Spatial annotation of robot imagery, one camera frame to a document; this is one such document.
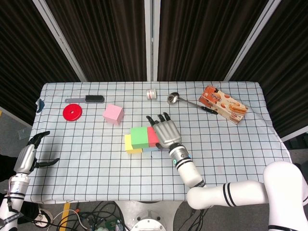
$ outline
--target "pink cube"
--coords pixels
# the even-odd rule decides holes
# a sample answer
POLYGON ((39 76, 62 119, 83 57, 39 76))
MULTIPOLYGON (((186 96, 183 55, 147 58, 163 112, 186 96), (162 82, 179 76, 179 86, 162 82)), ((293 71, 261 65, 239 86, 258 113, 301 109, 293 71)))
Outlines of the pink cube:
POLYGON ((113 104, 108 104, 105 112, 103 113, 105 120, 115 125, 120 125, 123 115, 123 108, 113 104))

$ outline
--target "metal spoon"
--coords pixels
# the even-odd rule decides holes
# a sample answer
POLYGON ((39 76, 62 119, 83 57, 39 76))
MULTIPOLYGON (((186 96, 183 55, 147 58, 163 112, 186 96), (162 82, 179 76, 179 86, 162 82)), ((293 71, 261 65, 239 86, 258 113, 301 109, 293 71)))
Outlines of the metal spoon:
POLYGON ((195 104, 195 103, 189 102, 189 101, 187 101, 187 100, 181 98, 180 95, 179 95, 177 92, 171 93, 171 94, 168 96, 168 98, 167 98, 167 103, 168 103, 168 104, 174 104, 174 103, 176 103, 177 101, 184 101, 184 102, 189 103, 189 104, 192 104, 192 105, 194 105, 194 106, 196 106, 196 107, 198 107, 198 108, 200 108, 200 109, 202 109, 202 110, 204 110, 204 111, 207 111, 207 112, 210 112, 210 113, 213 113, 213 114, 216 114, 216 115, 218 114, 216 111, 214 111, 214 110, 212 110, 212 109, 209 109, 208 107, 203 107, 203 106, 197 105, 197 104, 195 104))

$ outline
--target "dark curtain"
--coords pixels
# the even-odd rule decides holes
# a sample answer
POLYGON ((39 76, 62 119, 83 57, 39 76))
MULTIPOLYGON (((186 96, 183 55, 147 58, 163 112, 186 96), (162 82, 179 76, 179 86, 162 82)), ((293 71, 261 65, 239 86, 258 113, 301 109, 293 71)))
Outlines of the dark curtain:
POLYGON ((162 0, 158 80, 223 80, 266 3, 162 0))
POLYGON ((0 106, 32 124, 45 83, 79 79, 31 0, 0 6, 0 106))
POLYGON ((144 0, 47 0, 88 81, 145 81, 144 0))
POLYGON ((231 81, 259 82, 280 137, 308 125, 308 1, 283 0, 231 81))

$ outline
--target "table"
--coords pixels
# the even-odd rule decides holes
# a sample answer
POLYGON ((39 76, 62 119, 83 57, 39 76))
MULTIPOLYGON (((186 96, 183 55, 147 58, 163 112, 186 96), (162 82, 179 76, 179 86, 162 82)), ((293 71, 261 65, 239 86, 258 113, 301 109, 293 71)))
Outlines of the table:
POLYGON ((30 175, 26 201, 142 200, 183 201, 185 187, 167 151, 127 154, 124 135, 131 127, 149 126, 167 112, 177 125, 183 144, 209 187, 232 181, 263 182, 263 169, 273 161, 291 161, 275 132, 262 89, 255 82, 92 82, 48 83, 40 98, 45 102, 36 114, 31 136, 49 130, 37 150, 37 159, 60 158, 54 166, 35 169, 30 175), (177 91, 194 103, 207 85, 214 85, 249 109, 235 125, 184 102, 166 103, 177 91), (146 99, 146 89, 157 90, 157 100, 146 99), (66 121, 66 98, 88 94, 105 97, 105 103, 80 103, 82 116, 66 121), (103 112, 112 103, 124 107, 119 127, 104 122, 103 112))

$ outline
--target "stack of blocks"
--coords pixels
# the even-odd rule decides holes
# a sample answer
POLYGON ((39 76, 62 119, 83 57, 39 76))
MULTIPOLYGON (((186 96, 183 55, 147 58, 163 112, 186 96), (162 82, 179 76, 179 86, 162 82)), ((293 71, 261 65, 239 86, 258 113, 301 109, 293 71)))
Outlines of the stack of blocks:
POLYGON ((119 126, 123 118, 123 115, 124 115, 124 112, 123 112, 122 107, 119 107, 113 104, 108 104, 103 114, 103 117, 105 118, 107 122, 119 126))
POLYGON ((131 128, 130 134, 125 135, 125 151, 129 154, 159 151, 157 143, 159 141, 153 127, 131 128))

